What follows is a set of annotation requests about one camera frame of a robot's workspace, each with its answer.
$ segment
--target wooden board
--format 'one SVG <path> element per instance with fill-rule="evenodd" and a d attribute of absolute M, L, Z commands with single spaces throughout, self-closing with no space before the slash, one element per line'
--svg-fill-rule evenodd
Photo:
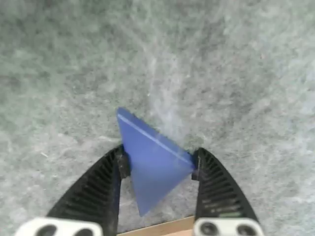
<path fill-rule="evenodd" d="M 119 234 L 119 236 L 191 236 L 194 216 L 152 225 L 138 230 Z"/>

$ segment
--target screw hole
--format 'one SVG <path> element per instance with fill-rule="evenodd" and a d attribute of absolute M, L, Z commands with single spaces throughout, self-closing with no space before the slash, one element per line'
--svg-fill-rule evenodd
<path fill-rule="evenodd" d="M 200 230 L 204 235 L 207 235 L 207 236 L 215 236 L 215 235 L 218 235 L 219 233 L 217 227 L 214 224 L 209 223 L 209 222 L 203 223 L 200 226 Z"/>
<path fill-rule="evenodd" d="M 242 235 L 242 236 L 255 236 L 256 235 L 256 231 L 248 225 L 240 225 L 239 227 L 237 227 L 237 232 L 239 233 L 239 235 Z"/>
<path fill-rule="evenodd" d="M 74 236 L 93 236 L 93 232 L 89 229 L 82 229 L 78 231 Z"/>
<path fill-rule="evenodd" d="M 56 230 L 56 226 L 46 225 L 37 231 L 36 236 L 54 236 Z"/>

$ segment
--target gray carpet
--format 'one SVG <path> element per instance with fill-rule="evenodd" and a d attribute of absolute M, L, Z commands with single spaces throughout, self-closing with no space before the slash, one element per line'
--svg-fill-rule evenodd
<path fill-rule="evenodd" d="M 120 142 L 124 106 L 202 146 L 269 236 L 315 235 L 314 0 L 2 0 L 0 234 L 45 215 Z M 193 214 L 189 179 L 119 231 Z"/>

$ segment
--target blue triangular block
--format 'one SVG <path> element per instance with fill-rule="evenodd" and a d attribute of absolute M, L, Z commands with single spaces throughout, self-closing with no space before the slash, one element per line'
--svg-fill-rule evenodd
<path fill-rule="evenodd" d="M 192 173 L 194 165 L 189 153 L 126 109 L 117 110 L 117 120 L 143 216 Z"/>

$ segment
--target blue triangle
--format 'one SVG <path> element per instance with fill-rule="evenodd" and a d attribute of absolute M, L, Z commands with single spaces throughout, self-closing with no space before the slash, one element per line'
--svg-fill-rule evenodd
<path fill-rule="evenodd" d="M 124 108 L 117 110 L 141 216 L 192 173 L 191 155 Z"/>

